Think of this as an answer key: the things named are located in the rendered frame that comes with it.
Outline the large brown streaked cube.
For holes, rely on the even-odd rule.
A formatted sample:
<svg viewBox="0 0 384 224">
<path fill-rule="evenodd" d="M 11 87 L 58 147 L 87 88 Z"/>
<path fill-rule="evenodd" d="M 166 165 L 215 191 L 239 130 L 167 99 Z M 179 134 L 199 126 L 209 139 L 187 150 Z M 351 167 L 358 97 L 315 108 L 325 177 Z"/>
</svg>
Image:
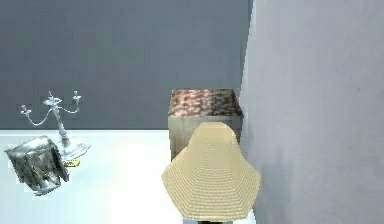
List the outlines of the large brown streaked cube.
<svg viewBox="0 0 384 224">
<path fill-rule="evenodd" d="M 189 143 L 202 122 L 223 122 L 240 141 L 243 112 L 232 89 L 176 89 L 170 97 L 168 130 L 171 159 Z"/>
</svg>

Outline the beige ribbed lamp shade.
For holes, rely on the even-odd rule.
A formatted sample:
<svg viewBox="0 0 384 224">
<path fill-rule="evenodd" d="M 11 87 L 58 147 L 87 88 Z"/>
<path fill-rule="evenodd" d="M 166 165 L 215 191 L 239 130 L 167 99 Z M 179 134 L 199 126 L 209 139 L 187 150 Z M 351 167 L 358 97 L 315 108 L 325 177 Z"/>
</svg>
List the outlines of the beige ribbed lamp shade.
<svg viewBox="0 0 384 224">
<path fill-rule="evenodd" d="M 161 174 L 175 208 L 187 220 L 234 222 L 252 210 L 261 174 L 244 158 L 222 122 L 203 122 Z"/>
</svg>

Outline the silver candelabra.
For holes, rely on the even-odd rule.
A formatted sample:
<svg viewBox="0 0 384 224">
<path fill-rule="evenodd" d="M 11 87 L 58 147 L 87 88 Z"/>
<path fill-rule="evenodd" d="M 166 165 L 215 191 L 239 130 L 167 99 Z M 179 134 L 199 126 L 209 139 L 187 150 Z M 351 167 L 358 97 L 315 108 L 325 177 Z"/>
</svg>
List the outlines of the silver candelabra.
<svg viewBox="0 0 384 224">
<path fill-rule="evenodd" d="M 70 137 L 67 134 L 67 131 L 60 116 L 61 111 L 67 112 L 69 114 L 77 114 L 80 111 L 79 104 L 81 96 L 78 94 L 77 90 L 73 91 L 72 99 L 75 101 L 76 109 L 74 111 L 70 111 L 60 105 L 62 99 L 53 96 L 51 92 L 48 92 L 48 94 L 49 96 L 43 101 L 43 104 L 48 106 L 49 109 L 45 117 L 39 123 L 35 123 L 30 118 L 30 113 L 32 112 L 32 110 L 28 109 L 25 105 L 21 106 L 20 113 L 24 115 L 33 126 L 41 126 L 48 119 L 50 113 L 53 113 L 56 120 L 56 124 L 58 126 L 58 133 L 61 138 L 61 140 L 58 142 L 58 149 L 62 160 L 67 161 L 81 157 L 89 150 L 90 144 L 86 144 L 78 138 Z"/>
</svg>

